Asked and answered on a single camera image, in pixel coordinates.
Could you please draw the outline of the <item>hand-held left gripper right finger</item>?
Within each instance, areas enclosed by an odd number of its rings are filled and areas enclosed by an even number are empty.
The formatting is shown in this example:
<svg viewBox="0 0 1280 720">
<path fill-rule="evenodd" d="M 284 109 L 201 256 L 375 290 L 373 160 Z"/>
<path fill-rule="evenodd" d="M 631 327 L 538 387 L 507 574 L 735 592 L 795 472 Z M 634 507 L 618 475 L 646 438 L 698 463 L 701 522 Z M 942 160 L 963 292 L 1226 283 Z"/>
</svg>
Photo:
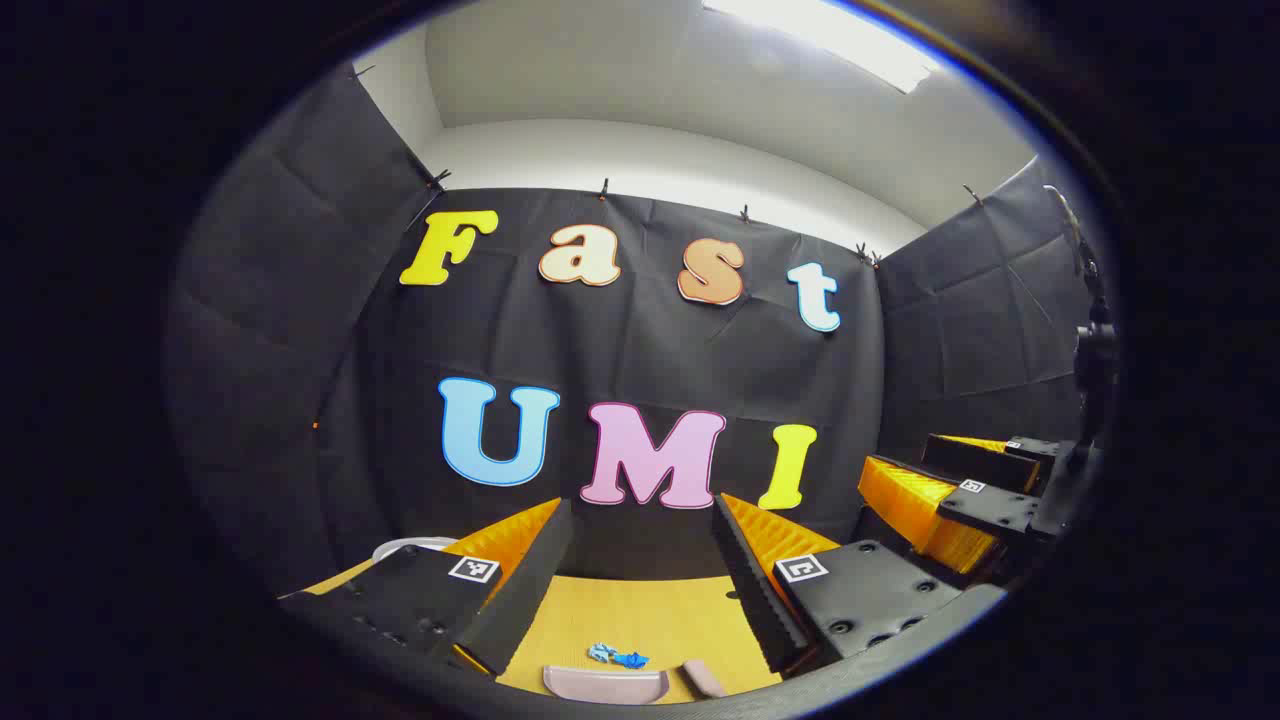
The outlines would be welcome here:
<svg viewBox="0 0 1280 720">
<path fill-rule="evenodd" d="M 836 544 L 730 495 L 716 497 L 712 533 L 772 673 L 851 659 L 961 594 L 876 539 Z"/>
</svg>

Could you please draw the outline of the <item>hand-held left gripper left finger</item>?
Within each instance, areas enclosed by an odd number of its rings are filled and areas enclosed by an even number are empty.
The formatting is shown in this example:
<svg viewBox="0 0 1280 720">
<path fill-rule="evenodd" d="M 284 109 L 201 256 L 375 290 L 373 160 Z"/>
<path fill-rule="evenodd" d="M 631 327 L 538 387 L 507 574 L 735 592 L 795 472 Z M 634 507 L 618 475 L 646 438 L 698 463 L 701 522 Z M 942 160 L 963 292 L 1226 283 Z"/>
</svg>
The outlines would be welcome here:
<svg viewBox="0 0 1280 720">
<path fill-rule="evenodd" d="M 404 652 L 486 676 L 506 673 L 573 538 L 553 498 L 443 550 L 397 541 L 366 561 L 282 597 L 282 607 L 351 653 Z"/>
</svg>

